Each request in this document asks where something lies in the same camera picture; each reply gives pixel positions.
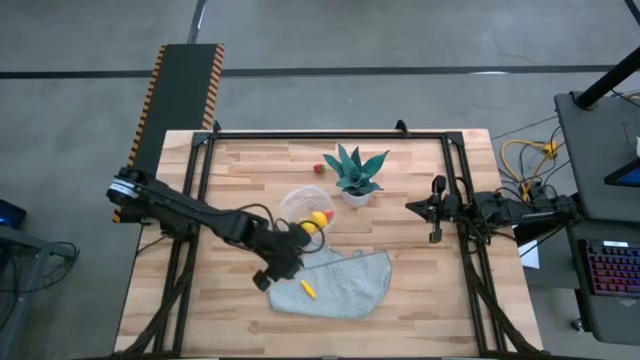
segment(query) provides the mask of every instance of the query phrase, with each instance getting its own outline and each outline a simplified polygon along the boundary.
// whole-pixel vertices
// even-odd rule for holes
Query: gray floor
[[[151,68],[159,45],[186,41],[195,5],[0,0],[0,71]],[[639,34],[622,0],[210,0],[198,41],[224,42],[225,68],[597,65],[619,61]],[[223,79],[216,117],[227,129],[389,128],[402,118],[414,128],[483,127],[497,135],[553,115],[554,94],[599,76]],[[146,86],[142,79],[0,80],[0,198],[29,211],[29,232],[82,249],[69,277],[38,294],[22,359],[111,350],[139,229],[111,223],[104,193],[126,161]],[[634,76],[619,90],[637,88]],[[546,140],[556,126],[503,137],[494,148],[516,137]],[[575,190],[569,166],[551,183],[561,193]],[[637,358],[637,348],[569,329],[577,315],[572,293],[530,291],[547,350]]]

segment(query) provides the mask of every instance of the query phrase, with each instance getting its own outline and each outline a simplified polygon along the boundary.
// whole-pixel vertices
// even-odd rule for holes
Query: gray towel
[[[386,251],[351,258],[323,248],[304,258],[305,269],[290,281],[271,285],[269,302],[273,310],[338,319],[367,317],[384,298],[391,281],[391,261]],[[300,285],[306,281],[313,299]]]

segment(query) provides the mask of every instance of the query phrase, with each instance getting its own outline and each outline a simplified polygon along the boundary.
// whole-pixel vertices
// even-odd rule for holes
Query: red fruit
[[[313,172],[316,174],[324,174],[327,169],[322,164],[313,165]]]
[[[333,219],[333,210],[325,210],[323,213],[324,216],[327,217],[327,221],[331,221],[331,219]]]

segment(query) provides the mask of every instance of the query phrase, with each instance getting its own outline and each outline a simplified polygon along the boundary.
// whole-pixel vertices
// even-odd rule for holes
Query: wooden tabletop
[[[476,191],[500,187],[488,131],[462,132]],[[183,186],[191,136],[191,131],[167,132],[158,167],[158,179],[178,190]],[[477,355],[455,227],[443,223],[442,242],[429,244],[431,225],[404,208],[408,201],[429,196],[434,176],[445,174],[441,144],[419,139],[341,140],[347,151],[360,146],[363,160],[391,150],[376,175],[384,191],[374,193],[366,207],[352,209],[340,197],[336,174],[328,171],[316,175],[312,169],[323,162],[323,153],[337,154],[337,143],[217,140],[206,201],[220,209],[262,203],[275,216],[281,216],[280,201],[290,191],[307,184],[320,186],[337,207],[337,222],[327,235],[333,249],[345,255],[356,249],[387,250],[393,275],[384,300],[364,320],[275,313],[266,295],[251,280],[265,263],[203,229],[183,356]],[[199,159],[196,166],[196,183],[201,162]],[[140,246],[159,236],[158,228],[148,227]],[[161,242],[137,258],[116,350],[131,344],[158,309],[170,243]],[[488,252],[498,302],[527,340],[541,348],[515,243],[496,237]],[[487,335],[493,343],[488,312],[483,310]],[[167,339],[172,339],[174,323],[175,316],[170,318]]]

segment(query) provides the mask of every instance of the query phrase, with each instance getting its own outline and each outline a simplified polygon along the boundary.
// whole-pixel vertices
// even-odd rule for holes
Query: keyboard
[[[640,244],[587,240],[583,246],[594,294],[640,297]]]

